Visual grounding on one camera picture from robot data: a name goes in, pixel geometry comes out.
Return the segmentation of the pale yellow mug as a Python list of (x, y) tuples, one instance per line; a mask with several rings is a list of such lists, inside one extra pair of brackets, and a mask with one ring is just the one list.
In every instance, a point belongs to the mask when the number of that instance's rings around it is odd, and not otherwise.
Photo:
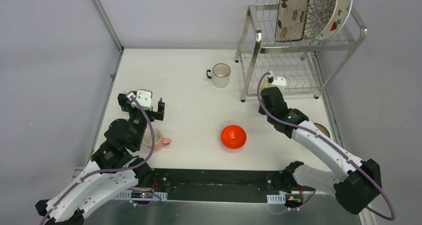
[(270, 88), (272, 87), (272, 83), (268, 82), (268, 80), (264, 80), (261, 85), (261, 89)]

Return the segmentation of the brown petal pattern plate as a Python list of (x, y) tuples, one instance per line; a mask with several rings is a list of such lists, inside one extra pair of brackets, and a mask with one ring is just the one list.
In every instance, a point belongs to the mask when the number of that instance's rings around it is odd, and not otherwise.
[(328, 25), (336, 0), (310, 0), (304, 29), (304, 39), (316, 39)]

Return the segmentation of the brown dish under right arm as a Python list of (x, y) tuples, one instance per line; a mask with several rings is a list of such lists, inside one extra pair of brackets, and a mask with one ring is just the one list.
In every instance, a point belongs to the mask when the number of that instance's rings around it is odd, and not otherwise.
[(323, 126), (320, 123), (316, 123), (316, 122), (314, 122), (314, 125), (320, 132), (322, 132), (325, 136), (330, 138), (329, 130), (325, 126)]

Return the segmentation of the white mug black handle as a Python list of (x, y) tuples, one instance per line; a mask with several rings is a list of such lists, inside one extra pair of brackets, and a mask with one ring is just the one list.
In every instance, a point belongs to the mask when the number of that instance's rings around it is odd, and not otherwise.
[(212, 83), (217, 88), (225, 88), (229, 84), (231, 68), (225, 63), (219, 63), (208, 69), (206, 72), (207, 78), (212, 80)]

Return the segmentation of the square floral plate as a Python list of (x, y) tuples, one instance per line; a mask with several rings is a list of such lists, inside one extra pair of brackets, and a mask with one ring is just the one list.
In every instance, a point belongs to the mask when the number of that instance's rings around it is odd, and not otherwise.
[(303, 39), (309, 1), (280, 0), (276, 18), (276, 42)]

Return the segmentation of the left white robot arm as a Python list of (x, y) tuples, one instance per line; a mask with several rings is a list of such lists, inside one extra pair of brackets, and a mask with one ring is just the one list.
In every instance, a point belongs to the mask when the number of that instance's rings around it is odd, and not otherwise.
[(55, 197), (36, 203), (36, 210), (43, 217), (42, 225), (82, 225), (119, 193), (151, 183), (147, 161), (157, 142), (152, 122), (162, 121), (165, 113), (162, 100), (154, 111), (152, 98), (152, 91), (145, 89), (117, 96), (121, 110), (129, 118), (110, 123), (104, 133), (105, 141), (70, 185)]

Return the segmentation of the watermelon pattern round plate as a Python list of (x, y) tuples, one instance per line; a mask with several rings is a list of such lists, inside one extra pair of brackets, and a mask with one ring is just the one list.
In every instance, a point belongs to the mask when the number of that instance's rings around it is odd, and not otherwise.
[(316, 38), (317, 40), (328, 40), (340, 31), (343, 24), (347, 21), (352, 8), (352, 3), (353, 0), (336, 0), (334, 12), (330, 21), (319, 37)]

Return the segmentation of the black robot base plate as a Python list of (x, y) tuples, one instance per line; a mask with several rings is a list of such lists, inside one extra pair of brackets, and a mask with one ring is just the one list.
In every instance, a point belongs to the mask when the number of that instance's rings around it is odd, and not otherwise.
[(168, 200), (265, 203), (268, 195), (297, 193), (300, 186), (279, 171), (150, 169), (138, 187), (167, 194)]

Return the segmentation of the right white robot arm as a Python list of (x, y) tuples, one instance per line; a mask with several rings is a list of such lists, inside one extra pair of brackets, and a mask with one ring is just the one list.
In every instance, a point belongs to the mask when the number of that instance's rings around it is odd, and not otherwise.
[(280, 190), (312, 187), (335, 196), (346, 211), (355, 215), (380, 195), (380, 165), (373, 159), (364, 161), (336, 144), (303, 112), (289, 108), (280, 89), (270, 87), (260, 92), (259, 113), (266, 115), (278, 132), (304, 146), (330, 169), (322, 171), (294, 161), (282, 171)]

